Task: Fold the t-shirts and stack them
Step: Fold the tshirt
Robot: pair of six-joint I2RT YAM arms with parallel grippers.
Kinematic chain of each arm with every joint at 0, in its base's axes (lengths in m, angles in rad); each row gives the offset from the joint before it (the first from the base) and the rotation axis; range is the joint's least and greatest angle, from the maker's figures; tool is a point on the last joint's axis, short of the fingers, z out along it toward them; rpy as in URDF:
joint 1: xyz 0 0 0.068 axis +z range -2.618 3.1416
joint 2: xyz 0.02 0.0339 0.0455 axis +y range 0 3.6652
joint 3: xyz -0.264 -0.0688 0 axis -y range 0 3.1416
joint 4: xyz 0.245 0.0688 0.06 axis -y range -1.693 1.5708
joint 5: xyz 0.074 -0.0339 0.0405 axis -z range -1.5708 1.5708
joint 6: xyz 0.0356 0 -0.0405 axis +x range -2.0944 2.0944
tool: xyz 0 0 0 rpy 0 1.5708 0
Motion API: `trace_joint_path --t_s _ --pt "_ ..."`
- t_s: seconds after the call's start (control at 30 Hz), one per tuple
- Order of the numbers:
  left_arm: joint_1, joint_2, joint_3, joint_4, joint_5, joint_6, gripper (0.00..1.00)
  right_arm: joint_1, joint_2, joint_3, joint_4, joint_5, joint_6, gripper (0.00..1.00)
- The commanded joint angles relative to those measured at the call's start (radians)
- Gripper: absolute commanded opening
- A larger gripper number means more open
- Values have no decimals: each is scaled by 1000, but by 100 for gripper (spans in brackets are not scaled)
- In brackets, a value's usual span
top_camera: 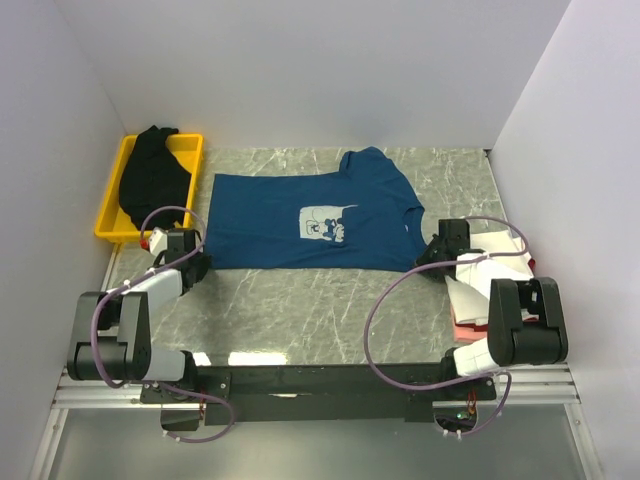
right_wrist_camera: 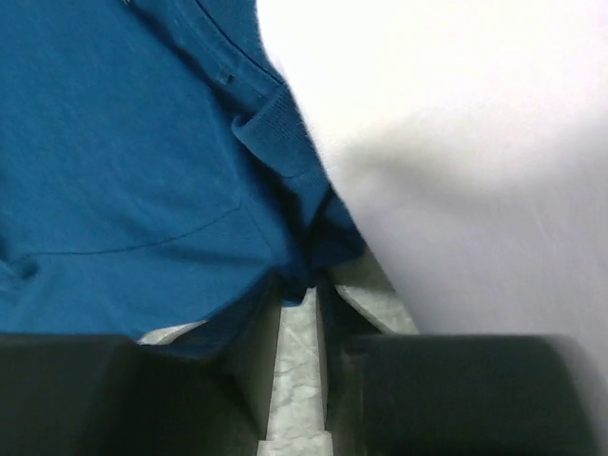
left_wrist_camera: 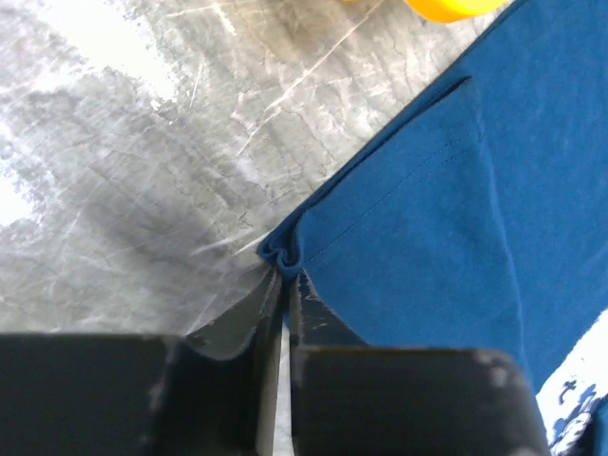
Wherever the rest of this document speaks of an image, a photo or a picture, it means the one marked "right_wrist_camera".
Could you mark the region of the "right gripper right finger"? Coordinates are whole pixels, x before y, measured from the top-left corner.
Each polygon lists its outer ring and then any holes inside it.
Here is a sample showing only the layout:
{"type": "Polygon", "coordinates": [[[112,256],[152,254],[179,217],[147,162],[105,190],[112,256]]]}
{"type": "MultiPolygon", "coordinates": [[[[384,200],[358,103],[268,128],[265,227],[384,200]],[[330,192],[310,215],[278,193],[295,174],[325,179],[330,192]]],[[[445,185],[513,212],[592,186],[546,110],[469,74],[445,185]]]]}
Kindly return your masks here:
{"type": "Polygon", "coordinates": [[[603,387],[551,335],[383,332],[316,289],[325,428],[337,455],[600,455],[603,387]]]}

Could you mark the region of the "blue printed t-shirt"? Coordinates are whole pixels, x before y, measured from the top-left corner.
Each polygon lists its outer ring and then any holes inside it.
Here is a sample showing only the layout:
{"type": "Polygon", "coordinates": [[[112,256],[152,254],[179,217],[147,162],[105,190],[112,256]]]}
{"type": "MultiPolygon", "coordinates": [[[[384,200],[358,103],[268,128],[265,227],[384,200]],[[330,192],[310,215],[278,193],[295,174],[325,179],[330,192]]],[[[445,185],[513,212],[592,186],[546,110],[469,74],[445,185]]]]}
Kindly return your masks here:
{"type": "Polygon", "coordinates": [[[225,344],[365,244],[251,1],[1,5],[1,329],[225,344]]]}

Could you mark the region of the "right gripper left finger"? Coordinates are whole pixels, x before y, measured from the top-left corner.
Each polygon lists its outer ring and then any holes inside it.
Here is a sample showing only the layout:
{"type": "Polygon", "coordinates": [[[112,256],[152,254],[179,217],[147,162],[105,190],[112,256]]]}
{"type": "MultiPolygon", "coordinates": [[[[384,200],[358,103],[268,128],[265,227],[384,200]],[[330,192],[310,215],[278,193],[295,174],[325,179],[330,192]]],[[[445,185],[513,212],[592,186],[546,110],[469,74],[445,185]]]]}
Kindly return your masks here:
{"type": "Polygon", "coordinates": [[[280,321],[266,280],[167,345],[5,334],[5,455],[254,455],[266,437],[280,321]]]}

